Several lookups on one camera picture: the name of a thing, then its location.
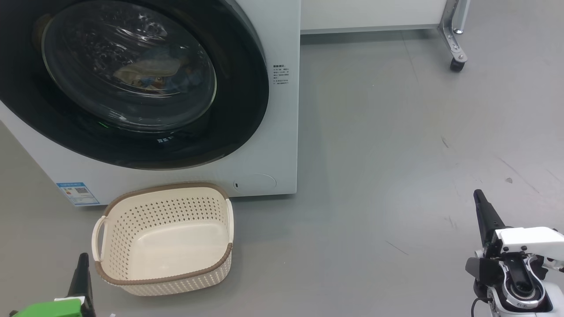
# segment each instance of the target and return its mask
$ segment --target floor scratch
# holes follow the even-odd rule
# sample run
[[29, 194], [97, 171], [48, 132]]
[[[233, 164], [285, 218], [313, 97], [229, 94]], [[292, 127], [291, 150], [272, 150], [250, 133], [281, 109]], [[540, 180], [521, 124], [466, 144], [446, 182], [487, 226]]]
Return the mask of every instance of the floor scratch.
[[440, 139], [443, 141], [444, 146], [450, 148], [450, 146], [448, 146], [447, 140], [442, 135], [440, 136]]
[[389, 245], [393, 246], [393, 247], [396, 248], [397, 250], [400, 250], [403, 254], [405, 254], [405, 255], [407, 255], [407, 256], [409, 255], [409, 254], [405, 253], [404, 251], [402, 251], [402, 250], [401, 250], [400, 248], [398, 248], [397, 246], [395, 246], [395, 245], [389, 243], [387, 240], [384, 240], [384, 241], [386, 241]]
[[503, 164], [507, 165], [507, 167], [509, 167], [512, 171], [514, 171], [515, 174], [517, 174], [517, 176], [521, 177], [521, 179], [522, 179], [527, 185], [529, 185], [529, 187], [531, 187], [531, 188], [532, 188], [534, 191], [536, 191], [537, 193], [540, 193], [540, 192], [535, 188], [535, 186], [533, 186], [533, 185], [532, 185], [531, 183], [529, 183], [523, 176], [521, 176], [521, 174], [519, 174], [519, 172], [518, 172], [516, 169], [514, 169], [513, 166], [507, 164], [507, 162], [504, 161], [503, 158], [501, 158], [501, 157], [499, 157], [499, 156], [498, 156], [497, 158], [498, 158], [500, 161], [502, 161]]
[[552, 177], [554, 177], [557, 181], [562, 183], [562, 180], [560, 180], [558, 177], [556, 177], [556, 175], [554, 175], [549, 169], [547, 169], [547, 172], [548, 172], [548, 174], [552, 175]]
[[417, 84], [419, 85], [419, 78], [417, 78], [417, 72], [415, 71], [415, 66], [413, 66], [413, 59], [411, 58], [411, 55], [409, 54], [409, 50], [407, 49], [406, 39], [403, 37], [403, 32], [400, 31], [400, 33], [402, 35], [403, 46], [406, 47], [407, 57], [409, 58], [409, 62], [411, 63], [411, 69], [413, 69], [413, 74], [415, 75], [415, 80], [417, 81]]
[[462, 199], [462, 196], [460, 196], [460, 193], [458, 192], [458, 187], [456, 187], [456, 184], [454, 183], [454, 180], [452, 181], [452, 184], [455, 186], [456, 194], [458, 195], [458, 197], [459, 197], [460, 199]]

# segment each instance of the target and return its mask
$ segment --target laundry basket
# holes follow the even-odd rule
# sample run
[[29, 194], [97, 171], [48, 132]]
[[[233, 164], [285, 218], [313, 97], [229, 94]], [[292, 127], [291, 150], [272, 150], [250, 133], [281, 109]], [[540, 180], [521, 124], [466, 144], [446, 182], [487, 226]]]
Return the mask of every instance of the laundry basket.
[[123, 195], [108, 205], [92, 232], [98, 274], [139, 296], [218, 284], [231, 268], [232, 246], [231, 202], [221, 188], [207, 183]]

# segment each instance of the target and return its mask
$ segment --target washing machine door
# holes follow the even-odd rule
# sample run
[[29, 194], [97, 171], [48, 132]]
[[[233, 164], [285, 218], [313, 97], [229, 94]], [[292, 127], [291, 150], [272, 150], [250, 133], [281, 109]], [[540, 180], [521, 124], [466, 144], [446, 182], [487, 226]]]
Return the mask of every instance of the washing machine door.
[[229, 155], [263, 119], [265, 58], [236, 2], [0, 3], [0, 99], [63, 147], [187, 168]]

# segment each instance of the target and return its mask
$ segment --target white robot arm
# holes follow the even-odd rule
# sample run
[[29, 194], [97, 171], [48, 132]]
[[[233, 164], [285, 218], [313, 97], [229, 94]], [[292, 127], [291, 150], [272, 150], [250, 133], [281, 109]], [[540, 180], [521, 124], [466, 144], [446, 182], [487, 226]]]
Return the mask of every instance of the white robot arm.
[[543, 281], [548, 269], [564, 272], [564, 235], [547, 227], [507, 227], [481, 190], [474, 200], [483, 250], [466, 263], [478, 296], [472, 307], [482, 300], [493, 317], [564, 317], [564, 294]]

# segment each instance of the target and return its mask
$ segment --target white cabinet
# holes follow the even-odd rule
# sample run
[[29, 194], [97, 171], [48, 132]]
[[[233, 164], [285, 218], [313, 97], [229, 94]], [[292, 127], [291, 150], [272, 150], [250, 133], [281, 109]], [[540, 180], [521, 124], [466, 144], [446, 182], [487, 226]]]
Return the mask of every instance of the white cabinet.
[[302, 0], [302, 34], [435, 27], [445, 3], [446, 0]]

